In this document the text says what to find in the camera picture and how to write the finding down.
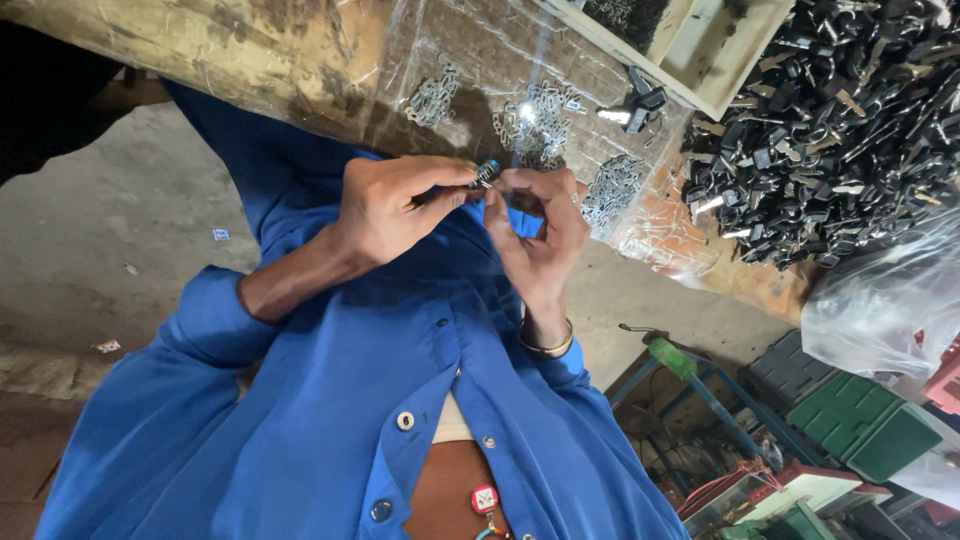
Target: skin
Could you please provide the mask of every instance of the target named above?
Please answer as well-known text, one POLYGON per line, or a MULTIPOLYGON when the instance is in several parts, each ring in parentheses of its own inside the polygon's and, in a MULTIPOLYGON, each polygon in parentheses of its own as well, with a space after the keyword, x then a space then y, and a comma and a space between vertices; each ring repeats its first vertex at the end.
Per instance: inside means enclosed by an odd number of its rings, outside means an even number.
MULTIPOLYGON (((339 219, 241 280, 240 303, 257 320, 277 324, 317 293, 390 262, 464 203, 475 171, 475 164, 453 158, 351 160, 344 171, 339 219), (422 202, 423 193, 434 186, 443 189, 422 202)), ((484 225, 525 306, 521 338, 542 349, 559 347, 568 338, 564 286, 589 237, 589 225, 571 200, 573 193, 583 201, 587 186, 569 169, 546 174, 512 169, 484 194, 484 225), (535 237, 520 237, 511 228, 505 194, 512 206, 544 218, 535 237)), ((473 511, 469 496, 482 484, 495 486, 495 481, 476 442, 433 445, 411 497, 412 514, 404 522, 407 534, 418 540, 476 536, 487 519, 473 511)), ((510 531, 498 510, 496 525, 510 531)))

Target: white undershirt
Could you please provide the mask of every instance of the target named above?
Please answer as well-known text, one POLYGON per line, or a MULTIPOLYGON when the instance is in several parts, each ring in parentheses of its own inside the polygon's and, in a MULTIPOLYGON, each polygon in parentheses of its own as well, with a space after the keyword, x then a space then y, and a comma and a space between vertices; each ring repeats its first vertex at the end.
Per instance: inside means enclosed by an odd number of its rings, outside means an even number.
POLYGON ((473 433, 467 426, 464 414, 460 412, 457 401, 453 399, 453 392, 447 392, 444 399, 444 408, 440 411, 440 420, 437 422, 437 432, 433 434, 433 443, 449 441, 472 441, 473 433))

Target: plastic bag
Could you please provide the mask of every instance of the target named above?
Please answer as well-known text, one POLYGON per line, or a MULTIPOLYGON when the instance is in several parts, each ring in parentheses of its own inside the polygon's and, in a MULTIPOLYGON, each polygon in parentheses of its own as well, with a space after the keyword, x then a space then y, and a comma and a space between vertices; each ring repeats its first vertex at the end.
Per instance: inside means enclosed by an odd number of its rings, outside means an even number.
POLYGON ((827 364, 864 377, 929 379, 960 332, 960 209, 837 265, 810 295, 802 328, 804 352, 827 364))

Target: red plastic crate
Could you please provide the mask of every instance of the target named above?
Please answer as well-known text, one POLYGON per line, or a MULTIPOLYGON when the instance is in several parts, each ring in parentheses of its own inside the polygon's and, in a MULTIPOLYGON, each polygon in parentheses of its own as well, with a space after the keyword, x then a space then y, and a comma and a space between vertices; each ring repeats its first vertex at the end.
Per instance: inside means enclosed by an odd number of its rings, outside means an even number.
POLYGON ((920 391, 944 412, 960 414, 960 335, 940 356, 940 369, 920 391))

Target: spring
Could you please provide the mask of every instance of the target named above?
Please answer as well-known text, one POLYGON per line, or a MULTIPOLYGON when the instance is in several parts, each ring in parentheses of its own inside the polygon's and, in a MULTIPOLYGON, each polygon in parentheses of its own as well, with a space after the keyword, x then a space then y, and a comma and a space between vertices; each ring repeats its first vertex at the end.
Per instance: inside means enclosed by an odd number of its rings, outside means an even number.
POLYGON ((500 174, 500 164, 496 160, 486 160, 477 167, 477 179, 471 182, 470 189, 480 189, 482 187, 493 187, 493 181, 500 174))

